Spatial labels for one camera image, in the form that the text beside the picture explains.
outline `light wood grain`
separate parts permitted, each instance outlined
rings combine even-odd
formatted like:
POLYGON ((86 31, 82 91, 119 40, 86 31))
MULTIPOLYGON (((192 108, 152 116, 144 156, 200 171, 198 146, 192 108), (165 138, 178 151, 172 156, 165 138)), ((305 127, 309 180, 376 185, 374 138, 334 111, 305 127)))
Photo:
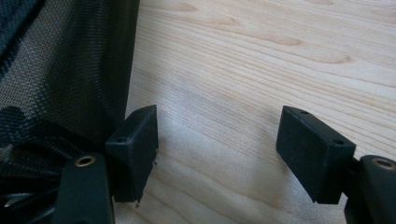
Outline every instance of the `light wood grain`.
POLYGON ((128 113, 159 108, 158 166, 119 223, 344 223, 276 154, 282 105, 396 160, 396 3, 142 0, 128 113))

